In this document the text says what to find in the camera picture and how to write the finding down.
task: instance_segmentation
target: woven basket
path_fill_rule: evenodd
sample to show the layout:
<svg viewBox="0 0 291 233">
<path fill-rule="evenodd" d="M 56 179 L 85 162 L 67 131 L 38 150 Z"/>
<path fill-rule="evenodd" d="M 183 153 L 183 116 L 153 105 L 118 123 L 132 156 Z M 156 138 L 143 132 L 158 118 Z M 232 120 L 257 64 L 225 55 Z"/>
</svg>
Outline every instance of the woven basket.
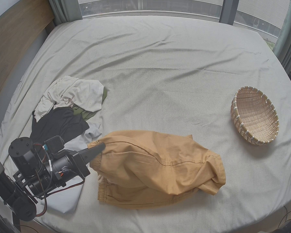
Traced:
<svg viewBox="0 0 291 233">
<path fill-rule="evenodd" d="M 279 119 L 276 109 L 257 88 L 244 86 L 235 93 L 231 115 L 238 132 L 252 144 L 264 145 L 277 137 Z"/>
</svg>

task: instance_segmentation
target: white bed sheet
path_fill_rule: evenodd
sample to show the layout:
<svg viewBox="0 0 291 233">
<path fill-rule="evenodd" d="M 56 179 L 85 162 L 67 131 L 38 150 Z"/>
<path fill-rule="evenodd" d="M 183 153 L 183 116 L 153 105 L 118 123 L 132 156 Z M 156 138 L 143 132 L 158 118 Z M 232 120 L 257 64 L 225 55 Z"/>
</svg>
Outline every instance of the white bed sheet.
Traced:
<svg viewBox="0 0 291 233">
<path fill-rule="evenodd" d="M 65 23 L 39 50 L 11 100 L 0 130 L 0 160 L 15 166 L 8 146 L 31 132 L 31 112 L 56 79 L 99 80 L 108 90 L 90 121 L 114 130 L 188 135 L 221 155 L 226 185 L 181 203 L 127 210 L 97 201 L 91 170 L 73 214 L 48 210 L 37 220 L 60 232 L 228 232 L 291 200 L 291 82 L 258 33 L 198 19 L 134 16 Z M 241 86 L 262 90 L 280 120 L 276 140 L 247 143 L 231 120 Z"/>
</svg>

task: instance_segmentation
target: black garment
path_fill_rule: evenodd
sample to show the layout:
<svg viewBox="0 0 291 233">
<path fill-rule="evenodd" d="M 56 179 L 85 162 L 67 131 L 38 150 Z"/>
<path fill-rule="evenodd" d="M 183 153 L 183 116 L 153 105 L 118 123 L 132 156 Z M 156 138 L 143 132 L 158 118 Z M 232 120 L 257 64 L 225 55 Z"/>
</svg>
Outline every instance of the black garment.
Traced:
<svg viewBox="0 0 291 233">
<path fill-rule="evenodd" d="M 49 138 L 59 135 L 68 142 L 89 128 L 81 114 L 73 115 L 71 107 L 51 109 L 38 122 L 32 112 L 32 132 L 30 139 L 33 143 L 43 144 Z"/>
</svg>

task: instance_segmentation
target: clothing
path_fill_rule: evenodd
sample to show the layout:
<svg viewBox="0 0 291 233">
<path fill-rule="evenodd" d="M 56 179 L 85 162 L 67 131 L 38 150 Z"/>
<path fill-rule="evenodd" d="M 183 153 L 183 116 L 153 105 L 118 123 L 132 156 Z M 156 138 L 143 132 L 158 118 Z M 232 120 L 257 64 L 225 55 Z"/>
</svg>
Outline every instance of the clothing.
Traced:
<svg viewBox="0 0 291 233">
<path fill-rule="evenodd" d="M 90 162 L 101 175 L 98 200 L 129 209 L 174 204 L 198 189 L 215 195 L 225 184 L 220 155 L 193 141 L 146 130 L 112 132 L 96 142 L 105 150 Z"/>
<path fill-rule="evenodd" d="M 55 80 L 44 92 L 35 109 L 35 119 L 39 122 L 53 106 L 56 109 L 76 104 L 86 111 L 99 111 L 103 90 L 104 87 L 98 80 L 80 80 L 64 76 Z"/>
<path fill-rule="evenodd" d="M 91 141 L 97 139 L 98 136 L 101 135 L 99 130 L 99 123 L 88 123 L 89 128 L 85 130 L 81 135 L 73 138 L 69 142 L 65 144 L 65 149 L 80 151 L 87 148 L 87 144 Z M 80 183 L 82 178 L 76 176 L 67 182 L 66 187 L 71 185 Z M 83 185 L 78 185 L 72 187 L 68 190 L 52 194 L 47 197 L 47 208 L 51 208 L 53 210 L 62 212 L 62 213 L 72 213 L 74 212 L 78 200 L 81 194 Z M 62 189 L 62 187 L 58 187 L 53 191 L 57 191 Z"/>
<path fill-rule="evenodd" d="M 107 89 L 104 87 L 101 104 L 104 102 L 106 97 L 107 97 Z M 95 111 L 95 112 L 86 111 L 86 110 L 82 109 L 81 107 L 77 106 L 76 104 L 74 104 L 72 106 L 72 109 L 73 109 L 74 115 L 81 114 L 82 118 L 85 121 L 87 121 L 88 119 L 90 119 L 91 117 L 93 117 L 97 113 L 97 111 Z"/>
<path fill-rule="evenodd" d="M 63 141 L 69 142 L 89 128 L 81 115 L 73 115 L 71 107 L 51 108 L 39 122 L 32 112 L 32 132 L 30 139 L 33 143 L 44 143 L 47 139 L 59 135 Z"/>
</svg>

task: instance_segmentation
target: headboard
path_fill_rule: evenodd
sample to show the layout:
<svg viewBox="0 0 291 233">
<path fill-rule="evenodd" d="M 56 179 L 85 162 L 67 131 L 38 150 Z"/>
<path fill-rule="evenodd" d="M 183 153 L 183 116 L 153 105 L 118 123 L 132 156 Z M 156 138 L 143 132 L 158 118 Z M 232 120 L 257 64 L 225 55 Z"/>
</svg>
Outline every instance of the headboard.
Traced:
<svg viewBox="0 0 291 233">
<path fill-rule="evenodd" d="M 54 14 L 48 0 L 20 0 L 0 16 L 0 91 Z"/>
</svg>

